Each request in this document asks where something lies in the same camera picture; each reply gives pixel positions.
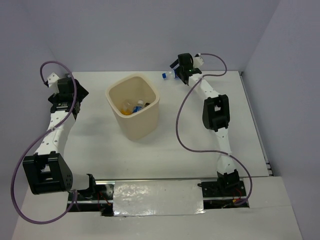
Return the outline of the blue cap bottle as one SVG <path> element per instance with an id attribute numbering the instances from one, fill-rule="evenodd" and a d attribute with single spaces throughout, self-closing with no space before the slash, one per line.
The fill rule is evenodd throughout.
<path id="1" fill-rule="evenodd" d="M 178 78 L 177 73 L 174 69 L 162 73 L 161 76 L 163 80 L 174 80 Z"/>

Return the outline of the orange label plastic bottle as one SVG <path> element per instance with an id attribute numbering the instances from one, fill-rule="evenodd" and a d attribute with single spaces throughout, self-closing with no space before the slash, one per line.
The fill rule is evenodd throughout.
<path id="1" fill-rule="evenodd" d="M 134 109 L 134 103 L 131 100 L 124 100 L 122 105 L 121 105 L 121 109 L 120 112 L 125 115 L 131 115 L 133 113 L 133 109 Z"/>

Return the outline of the blue label plastic bottle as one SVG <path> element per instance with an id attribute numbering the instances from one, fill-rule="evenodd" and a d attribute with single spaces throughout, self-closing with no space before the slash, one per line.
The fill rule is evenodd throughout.
<path id="1" fill-rule="evenodd" d="M 137 113 L 144 108 L 145 104 L 143 100 L 138 100 L 136 106 L 133 108 L 132 113 Z"/>

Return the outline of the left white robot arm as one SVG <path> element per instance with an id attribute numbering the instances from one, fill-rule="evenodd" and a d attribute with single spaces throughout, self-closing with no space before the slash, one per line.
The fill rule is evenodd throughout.
<path id="1" fill-rule="evenodd" d="M 72 78 L 48 78 L 55 92 L 48 98 L 52 104 L 48 135 L 42 138 L 33 155 L 25 156 L 22 165 L 34 195 L 76 190 L 91 200 L 98 187 L 92 174 L 74 174 L 64 159 L 65 146 L 71 128 L 77 120 L 83 99 L 89 94 Z"/>

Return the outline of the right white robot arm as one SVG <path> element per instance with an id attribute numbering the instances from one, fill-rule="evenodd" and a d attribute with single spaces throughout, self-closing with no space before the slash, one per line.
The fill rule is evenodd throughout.
<path id="1" fill-rule="evenodd" d="M 217 190 L 223 196 L 230 195 L 240 182 L 235 161 L 231 158 L 231 147 L 228 136 L 230 123 L 230 105 L 226 94 L 220 94 L 205 80 L 205 74 L 200 67 L 204 60 L 200 53 L 192 56 L 190 53 L 181 53 L 177 56 L 170 68 L 176 76 L 191 91 L 195 91 L 203 100 L 202 122 L 204 127 L 211 131 L 217 139 L 219 153 L 217 160 Z"/>

